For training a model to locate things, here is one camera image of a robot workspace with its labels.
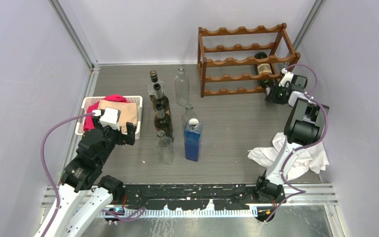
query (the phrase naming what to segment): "glass bottle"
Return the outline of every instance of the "glass bottle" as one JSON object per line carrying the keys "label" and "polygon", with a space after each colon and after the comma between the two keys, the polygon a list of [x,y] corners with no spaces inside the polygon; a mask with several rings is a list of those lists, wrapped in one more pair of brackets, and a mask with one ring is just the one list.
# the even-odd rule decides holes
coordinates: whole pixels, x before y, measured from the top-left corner
{"label": "glass bottle", "polygon": [[153,85],[154,98],[152,99],[153,110],[156,112],[156,104],[161,103],[165,113],[171,116],[171,111],[169,109],[169,99],[166,95],[162,94],[162,87],[159,83]]}
{"label": "glass bottle", "polygon": [[160,87],[162,88],[162,94],[165,94],[165,90],[164,90],[165,83],[163,81],[157,79],[157,72],[155,70],[150,71],[150,77],[151,77],[151,81],[150,81],[149,86],[148,86],[148,92],[149,92],[149,97],[152,101],[154,98],[154,89],[153,89],[154,84],[158,83],[160,85]]}
{"label": "glass bottle", "polygon": [[[266,57],[267,57],[267,55],[264,52],[259,52],[259,53],[255,54],[255,58],[257,58],[257,59],[264,59]],[[269,65],[268,63],[262,63],[259,65],[254,65],[254,70],[255,70],[256,75],[259,75],[261,73],[272,74],[271,65]],[[260,81],[260,86],[265,88],[265,96],[269,95],[273,85],[274,85],[274,80],[272,80],[272,79],[265,79],[265,80]]]}
{"label": "glass bottle", "polygon": [[190,102],[190,79],[185,76],[184,67],[178,67],[178,75],[175,77],[175,93],[177,104],[184,107]]}
{"label": "glass bottle", "polygon": [[157,132],[156,150],[159,161],[165,164],[172,164],[174,161],[174,148],[171,138],[167,137],[164,131]]}
{"label": "glass bottle", "polygon": [[186,111],[181,117],[182,131],[185,130],[185,126],[187,125],[187,123],[190,119],[197,119],[198,118],[197,114],[194,112],[194,110],[192,110],[193,109],[192,104],[187,104],[185,106],[185,109],[186,109]]}
{"label": "glass bottle", "polygon": [[204,123],[196,118],[189,120],[184,131],[185,159],[198,161],[201,152],[201,138]]}
{"label": "glass bottle", "polygon": [[154,117],[154,127],[156,131],[164,131],[166,136],[174,142],[174,129],[172,127],[171,117],[163,110],[163,105],[156,105],[156,116]]}

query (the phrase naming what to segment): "blue square bottle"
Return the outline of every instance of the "blue square bottle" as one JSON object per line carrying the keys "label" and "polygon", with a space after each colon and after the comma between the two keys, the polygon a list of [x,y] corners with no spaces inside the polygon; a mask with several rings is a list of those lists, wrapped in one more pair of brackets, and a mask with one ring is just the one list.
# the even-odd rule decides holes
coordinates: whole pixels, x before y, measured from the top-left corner
{"label": "blue square bottle", "polygon": [[196,118],[188,121],[184,131],[185,158],[198,161],[201,151],[201,138],[203,122],[199,122]]}

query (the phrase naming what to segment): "wine bottle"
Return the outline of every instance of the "wine bottle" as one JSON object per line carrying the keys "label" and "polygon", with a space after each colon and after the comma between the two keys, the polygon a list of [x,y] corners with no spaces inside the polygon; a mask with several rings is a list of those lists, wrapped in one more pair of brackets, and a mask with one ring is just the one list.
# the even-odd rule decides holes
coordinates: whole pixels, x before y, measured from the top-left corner
{"label": "wine bottle", "polygon": [[[266,57],[267,55],[264,52],[259,52],[255,54],[255,58],[257,59],[263,59]],[[268,63],[254,65],[254,70],[255,70],[256,75],[260,75],[261,73],[272,74],[271,65],[269,65]],[[274,80],[272,79],[265,79],[265,80],[260,81],[261,87],[265,88],[265,96],[267,96],[271,92],[271,88],[273,84],[274,84]]]}
{"label": "wine bottle", "polygon": [[150,81],[149,86],[148,86],[148,92],[149,92],[149,97],[152,101],[154,98],[153,85],[155,83],[159,83],[159,85],[162,87],[162,94],[165,94],[165,90],[164,90],[165,83],[163,83],[163,81],[157,79],[157,72],[155,70],[150,71],[150,77],[151,77],[151,81]]}
{"label": "wine bottle", "polygon": [[171,116],[171,111],[169,109],[169,99],[166,95],[162,94],[161,92],[162,88],[160,87],[160,84],[155,83],[153,85],[153,90],[154,90],[154,98],[152,100],[153,110],[156,112],[156,105],[158,103],[161,103],[163,106],[163,109],[165,110],[165,113]]}
{"label": "wine bottle", "polygon": [[174,142],[174,129],[172,128],[172,120],[169,114],[163,110],[161,103],[156,104],[156,116],[154,117],[154,127],[156,131],[164,131],[166,136]]}

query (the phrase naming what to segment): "wine rack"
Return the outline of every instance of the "wine rack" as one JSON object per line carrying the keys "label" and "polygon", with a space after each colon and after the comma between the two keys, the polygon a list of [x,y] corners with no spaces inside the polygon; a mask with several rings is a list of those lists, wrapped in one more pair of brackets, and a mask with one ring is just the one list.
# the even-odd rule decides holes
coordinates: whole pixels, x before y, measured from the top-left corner
{"label": "wine rack", "polygon": [[[227,90],[222,88],[218,91],[210,91],[205,89],[206,83],[213,82],[224,82],[224,81],[241,81],[241,80],[265,80],[265,79],[281,79],[281,74],[276,71],[274,64],[275,63],[289,63],[289,65],[295,64],[300,59],[300,53],[295,52],[293,44],[290,41],[290,38],[287,35],[287,24],[282,23],[273,28],[266,28],[265,26],[258,26],[254,29],[247,29],[245,27],[239,27],[236,30],[228,30],[226,28],[219,28],[216,31],[209,31],[206,28],[198,28],[198,74],[200,80],[200,96],[211,96],[211,95],[232,95],[232,94],[247,94],[247,93],[263,93],[265,89],[260,86],[257,86],[253,89],[245,89],[243,87],[238,88],[237,90]],[[260,45],[254,43],[250,46],[242,46],[236,44],[232,47],[225,47],[223,45],[218,45],[213,48],[207,48],[203,44],[203,37],[209,36],[233,36],[233,35],[250,35],[250,34],[264,34],[264,33],[278,33],[275,38],[275,42],[269,43],[267,45]],[[275,56],[275,53],[280,45],[281,40],[284,39],[289,55],[287,57],[278,58]],[[254,56],[248,57],[243,60],[237,60],[234,58],[227,58],[225,60],[214,61],[206,57],[206,53],[218,53],[218,52],[236,52],[236,51],[254,51],[254,50],[271,50],[267,58],[256,59]],[[272,74],[262,73],[260,75],[250,75],[242,74],[238,77],[232,77],[229,75],[223,75],[222,77],[211,77],[206,75],[206,69],[210,67],[225,67],[225,66],[240,66],[240,65],[255,65],[267,63],[271,65]]]}

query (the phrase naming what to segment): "beige cloth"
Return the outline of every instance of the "beige cloth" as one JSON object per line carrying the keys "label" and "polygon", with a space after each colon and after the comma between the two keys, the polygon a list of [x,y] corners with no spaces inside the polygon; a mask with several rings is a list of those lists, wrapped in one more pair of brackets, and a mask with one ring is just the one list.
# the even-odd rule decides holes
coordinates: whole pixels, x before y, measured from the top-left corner
{"label": "beige cloth", "polygon": [[138,108],[136,103],[123,103],[123,102],[113,102],[108,100],[101,100],[98,105],[99,110],[104,110],[106,108],[113,108],[121,111],[120,119],[118,120],[118,125],[121,126],[121,132],[127,133],[126,123],[131,122],[134,126],[137,126],[138,121]]}

